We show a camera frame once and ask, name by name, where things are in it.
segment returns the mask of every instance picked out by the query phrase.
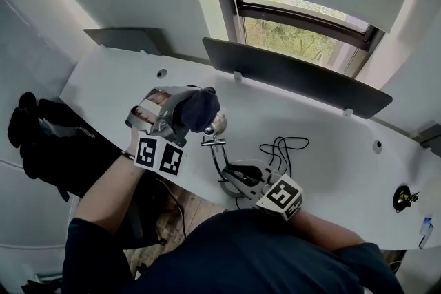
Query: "blue fabric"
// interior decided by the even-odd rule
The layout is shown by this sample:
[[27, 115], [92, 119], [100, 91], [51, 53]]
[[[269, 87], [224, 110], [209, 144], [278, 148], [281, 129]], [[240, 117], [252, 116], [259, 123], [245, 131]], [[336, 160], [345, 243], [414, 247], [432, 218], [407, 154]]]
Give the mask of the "blue fabric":
[[217, 95], [204, 88], [182, 104], [179, 116], [182, 124], [190, 131], [202, 132], [213, 122], [220, 109]]
[[112, 236], [82, 220], [70, 225], [63, 293], [402, 294], [378, 247], [330, 253], [255, 209], [214, 216], [136, 281]]

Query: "sleeve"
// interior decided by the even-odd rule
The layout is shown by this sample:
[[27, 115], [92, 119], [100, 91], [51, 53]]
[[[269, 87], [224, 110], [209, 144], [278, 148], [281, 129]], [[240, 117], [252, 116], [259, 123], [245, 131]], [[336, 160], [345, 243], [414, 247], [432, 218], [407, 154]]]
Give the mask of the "sleeve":
[[132, 279], [124, 252], [98, 225], [74, 218], [68, 230], [62, 293], [114, 293]]
[[364, 243], [334, 251], [373, 294], [404, 294], [376, 244]]

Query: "wooden floor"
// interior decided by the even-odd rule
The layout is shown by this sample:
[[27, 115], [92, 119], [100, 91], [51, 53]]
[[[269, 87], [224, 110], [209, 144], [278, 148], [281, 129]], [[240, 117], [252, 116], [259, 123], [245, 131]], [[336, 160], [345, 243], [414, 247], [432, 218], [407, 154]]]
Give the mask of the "wooden floor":
[[[206, 219], [225, 211], [224, 208], [199, 198], [175, 184], [167, 182], [167, 185], [179, 204], [184, 208], [185, 229], [187, 234], [190, 234]], [[174, 250], [184, 239], [181, 223], [182, 217], [176, 207], [176, 203], [171, 197], [168, 198], [166, 208], [173, 212], [161, 215], [156, 225], [159, 237], [166, 239], [167, 244], [165, 246], [157, 244], [142, 249], [125, 250], [125, 255], [134, 277], [138, 266], [142, 263], [150, 266], [158, 256]], [[382, 252], [387, 263], [391, 264], [393, 272], [396, 272], [400, 266], [405, 251], [382, 250]]]

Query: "tree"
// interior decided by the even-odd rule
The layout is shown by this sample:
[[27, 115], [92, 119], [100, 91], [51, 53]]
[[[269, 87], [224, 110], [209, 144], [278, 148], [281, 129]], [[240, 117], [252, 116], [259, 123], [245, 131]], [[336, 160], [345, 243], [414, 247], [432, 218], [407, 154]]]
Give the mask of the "tree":
[[[346, 14], [309, 3], [307, 1], [292, 0], [292, 4], [301, 8], [319, 11], [331, 15], [329, 11], [335, 12], [335, 16], [345, 19]], [[261, 48], [270, 48], [282, 54], [291, 54], [300, 59], [326, 64], [334, 51], [337, 40], [312, 31], [296, 28], [281, 23], [266, 20], [245, 18], [248, 44]]]

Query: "white table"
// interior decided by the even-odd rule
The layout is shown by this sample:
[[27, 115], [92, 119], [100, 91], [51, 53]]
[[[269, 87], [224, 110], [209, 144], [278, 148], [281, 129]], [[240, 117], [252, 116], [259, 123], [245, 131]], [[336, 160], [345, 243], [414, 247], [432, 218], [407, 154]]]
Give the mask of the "white table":
[[[158, 79], [157, 72], [167, 75]], [[291, 152], [293, 179], [305, 190], [304, 208], [341, 224], [382, 249], [416, 249], [423, 217], [418, 207], [396, 213], [392, 196], [403, 182], [417, 191], [441, 171], [441, 158], [370, 120], [344, 117], [342, 112], [308, 98], [231, 74], [167, 56], [153, 56], [95, 47], [77, 65], [61, 98], [93, 128], [121, 149], [129, 145], [127, 113], [155, 86], [215, 87], [228, 111], [230, 161], [263, 159], [262, 143], [277, 136], [305, 136], [309, 146]], [[187, 161], [179, 178], [170, 179], [210, 202], [235, 209], [223, 193], [208, 147], [201, 134], [187, 135]], [[383, 144], [373, 152], [374, 141]], [[426, 247], [441, 245], [440, 226]]]

